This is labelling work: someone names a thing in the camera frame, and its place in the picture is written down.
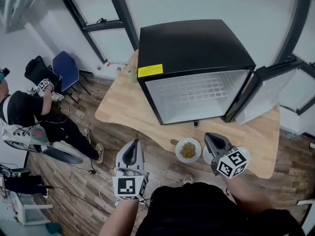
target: wooden floor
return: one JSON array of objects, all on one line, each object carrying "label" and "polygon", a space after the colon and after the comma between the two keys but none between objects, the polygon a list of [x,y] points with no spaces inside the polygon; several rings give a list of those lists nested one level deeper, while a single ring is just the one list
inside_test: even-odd
[{"label": "wooden floor", "polygon": [[[150,181],[146,189],[148,196],[158,187],[158,180],[155,178],[160,179],[162,185],[181,186],[185,173],[193,174],[196,181],[215,184],[225,189],[224,183],[219,177],[214,177],[210,166],[205,164],[203,159],[189,165],[182,164],[174,154],[163,150],[145,134],[125,126],[96,120],[94,113],[111,81],[93,79],[92,76],[88,78],[91,81],[89,84],[84,80],[82,83],[92,96],[75,87],[77,92],[73,92],[73,96],[79,99],[79,105],[68,97],[66,101],[70,105],[70,117],[78,124],[80,130],[88,127],[91,130],[92,141],[102,142],[107,149],[104,162],[101,165],[94,164],[96,171],[102,176],[90,175],[47,156],[31,153],[28,167],[32,169],[33,175],[43,175],[47,185],[64,188],[111,213],[112,210],[99,198],[98,189],[111,180],[117,151],[137,137],[144,148],[145,167],[150,172]],[[311,198],[315,187],[315,152],[309,150],[310,141],[311,139],[303,136],[288,140],[285,138],[285,132],[281,132],[277,164],[272,178],[259,179],[250,172],[242,175],[249,183],[267,193],[276,208],[288,209],[298,221],[303,219],[307,205],[297,206],[296,203],[298,200]],[[91,169],[90,160],[85,157],[85,162],[80,167]],[[101,193],[103,199],[113,207],[116,198],[112,192],[112,184],[106,185]],[[36,200],[41,204],[46,202],[42,197],[36,197]],[[106,213],[60,189],[50,191],[48,202],[54,205],[54,209],[46,212],[47,217],[52,222],[60,223],[63,235],[66,236],[98,235],[108,218]],[[146,213],[147,208],[141,205],[135,223],[137,228]]]}]

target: shoe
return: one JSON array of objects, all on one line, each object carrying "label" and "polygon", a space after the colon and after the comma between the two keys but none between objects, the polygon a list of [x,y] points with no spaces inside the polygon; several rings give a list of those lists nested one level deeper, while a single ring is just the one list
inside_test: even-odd
[{"label": "shoe", "polygon": [[97,163],[102,163],[104,159],[104,146],[101,143],[96,144],[95,150],[97,151],[99,158],[96,161]]},{"label": "shoe", "polygon": [[195,180],[193,179],[192,174],[186,174],[186,175],[184,176],[183,185],[184,185],[185,183],[195,183]]},{"label": "shoe", "polygon": [[82,135],[89,141],[89,144],[91,144],[91,139],[90,139],[90,130],[88,128],[85,128],[83,130]]},{"label": "shoe", "polygon": [[46,189],[46,191],[47,191],[47,193],[46,193],[46,195],[44,195],[44,198],[45,198],[45,199],[48,199],[48,197],[49,197],[49,190]]}]

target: white wire rack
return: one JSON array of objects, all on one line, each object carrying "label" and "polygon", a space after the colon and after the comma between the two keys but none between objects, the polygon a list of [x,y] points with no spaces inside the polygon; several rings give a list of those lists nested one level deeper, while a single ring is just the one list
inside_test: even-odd
[{"label": "white wire rack", "polygon": [[219,73],[165,79],[160,82],[158,90],[161,99],[171,102],[228,97]]}]

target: yellow sticker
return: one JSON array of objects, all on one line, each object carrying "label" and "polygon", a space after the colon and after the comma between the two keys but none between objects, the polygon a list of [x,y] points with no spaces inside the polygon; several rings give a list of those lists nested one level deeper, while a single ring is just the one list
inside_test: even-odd
[{"label": "yellow sticker", "polygon": [[163,73],[163,65],[150,65],[138,69],[138,78]]}]

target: blue chair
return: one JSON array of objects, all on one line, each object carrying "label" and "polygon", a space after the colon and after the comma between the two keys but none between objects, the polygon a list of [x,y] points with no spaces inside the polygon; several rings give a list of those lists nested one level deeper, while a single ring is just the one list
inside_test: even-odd
[{"label": "blue chair", "polygon": [[[78,66],[76,65],[73,57],[65,52],[62,51],[53,59],[53,72],[54,74],[60,76],[62,78],[61,83],[61,91],[65,92],[67,89],[73,88],[75,83],[79,83],[80,86],[89,94],[90,92],[79,82],[79,75],[81,74],[79,71]],[[77,104],[79,104],[71,95],[71,93],[65,92],[65,94],[69,95],[72,100],[74,100]]]}]

